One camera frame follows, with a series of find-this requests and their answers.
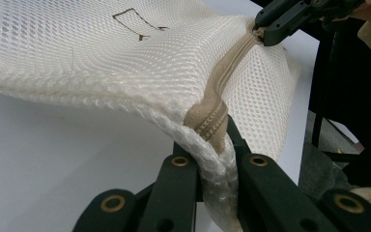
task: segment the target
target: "zipper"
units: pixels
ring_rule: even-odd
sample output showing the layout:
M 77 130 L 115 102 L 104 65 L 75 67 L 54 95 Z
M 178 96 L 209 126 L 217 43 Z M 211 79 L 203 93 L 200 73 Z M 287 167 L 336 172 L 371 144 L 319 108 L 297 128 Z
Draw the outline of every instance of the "zipper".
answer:
M 225 148 L 224 136 L 228 125 L 228 107 L 221 95 L 240 61 L 254 45 L 260 43 L 253 34 L 252 28 L 253 23 L 215 65 L 203 100 L 195 104 L 185 116 L 184 125 L 194 129 L 204 140 L 210 142 L 218 154 L 221 154 Z

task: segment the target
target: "white table surface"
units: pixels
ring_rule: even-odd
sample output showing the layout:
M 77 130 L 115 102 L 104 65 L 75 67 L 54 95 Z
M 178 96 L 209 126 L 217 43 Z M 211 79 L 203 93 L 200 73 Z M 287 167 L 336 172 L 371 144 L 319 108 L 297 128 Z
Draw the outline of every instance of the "white table surface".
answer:
M 222 15 L 256 15 L 248 0 L 205 0 Z M 302 64 L 278 164 L 298 182 L 318 42 L 283 42 Z M 0 94 L 0 232 L 67 232 L 108 189 L 137 193 L 156 180 L 173 140 L 125 112 L 21 101 Z M 198 204 L 197 232 L 220 231 Z

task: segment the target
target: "brass rivet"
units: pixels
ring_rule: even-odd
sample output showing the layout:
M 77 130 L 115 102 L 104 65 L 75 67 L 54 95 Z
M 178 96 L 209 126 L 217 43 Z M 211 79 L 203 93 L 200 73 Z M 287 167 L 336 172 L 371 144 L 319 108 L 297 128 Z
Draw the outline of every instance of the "brass rivet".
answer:
M 252 157 L 249 161 L 256 166 L 267 166 L 268 165 L 268 162 L 266 159 L 263 159 L 258 156 Z
M 342 210 L 353 214 L 360 214 L 364 211 L 363 205 L 358 200 L 355 200 L 353 197 L 348 195 L 335 194 L 333 196 L 333 201 Z
M 186 166 L 189 161 L 185 157 L 175 157 L 171 160 L 171 163 L 175 166 Z
M 115 206 L 108 206 L 108 203 L 110 203 L 110 201 L 112 200 L 118 200 L 118 204 L 115 205 Z M 106 197 L 100 204 L 100 208 L 104 211 L 104 212 L 107 212 L 107 213 L 115 213 L 115 212 L 118 212 L 120 211 L 121 209 L 123 209 L 123 207 L 125 207 L 125 204 L 126 204 L 126 199 L 125 197 L 121 196 L 121 195 L 111 195 L 111 196 L 108 196 Z

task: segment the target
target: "black clamp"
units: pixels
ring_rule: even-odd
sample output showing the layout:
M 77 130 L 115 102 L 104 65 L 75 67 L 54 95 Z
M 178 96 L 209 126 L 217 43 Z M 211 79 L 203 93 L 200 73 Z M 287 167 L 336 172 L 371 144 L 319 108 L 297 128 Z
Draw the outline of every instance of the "black clamp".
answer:
M 323 19 L 326 30 L 335 31 L 342 25 L 335 22 L 359 7 L 364 0 L 273 0 L 255 17 L 254 30 L 260 30 L 264 46 L 281 43 L 304 24 Z
M 244 232 L 371 231 L 371 204 L 342 189 L 321 200 L 303 194 L 267 156 L 251 154 L 229 118 L 239 168 L 238 218 Z M 137 194 L 112 189 L 98 195 L 73 232 L 190 232 L 203 201 L 197 163 L 177 144 L 157 180 Z

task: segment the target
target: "mesh laundry bag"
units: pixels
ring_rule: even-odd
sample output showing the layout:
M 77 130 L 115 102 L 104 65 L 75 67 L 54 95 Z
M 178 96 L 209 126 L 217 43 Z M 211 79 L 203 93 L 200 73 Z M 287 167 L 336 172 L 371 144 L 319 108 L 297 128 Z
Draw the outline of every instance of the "mesh laundry bag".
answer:
M 299 76 L 252 26 L 199 0 L 0 1 L 0 92 L 151 121 L 197 160 L 213 220 L 239 231 L 227 114 L 277 160 Z

